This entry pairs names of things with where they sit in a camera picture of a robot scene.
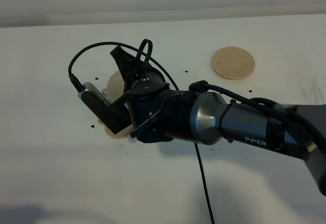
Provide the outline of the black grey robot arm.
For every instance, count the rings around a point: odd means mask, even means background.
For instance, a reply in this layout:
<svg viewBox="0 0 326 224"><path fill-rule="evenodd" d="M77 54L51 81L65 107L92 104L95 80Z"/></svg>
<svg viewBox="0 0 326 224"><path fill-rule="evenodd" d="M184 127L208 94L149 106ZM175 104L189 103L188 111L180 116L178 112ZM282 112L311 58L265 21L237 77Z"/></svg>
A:
<svg viewBox="0 0 326 224"><path fill-rule="evenodd" d="M284 105L265 98L247 99L205 81L187 91L170 90L159 71L136 85L143 63L116 47L111 52L125 81L134 127L131 137L144 143L173 139L213 145L238 141L303 160L325 194L325 105Z"/></svg>

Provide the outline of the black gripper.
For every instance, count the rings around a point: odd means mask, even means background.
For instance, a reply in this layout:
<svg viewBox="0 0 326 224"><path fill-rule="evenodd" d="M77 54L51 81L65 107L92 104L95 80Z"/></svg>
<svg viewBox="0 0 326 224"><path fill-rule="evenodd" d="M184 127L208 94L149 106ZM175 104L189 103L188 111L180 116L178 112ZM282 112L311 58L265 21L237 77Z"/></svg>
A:
<svg viewBox="0 0 326 224"><path fill-rule="evenodd" d="M197 94L171 90L163 75L154 68L146 71L146 80L139 81L142 61L121 46L111 52L124 81L124 91L133 131L130 137L146 143L170 142L181 139L194 142L191 132L191 110Z"/></svg>

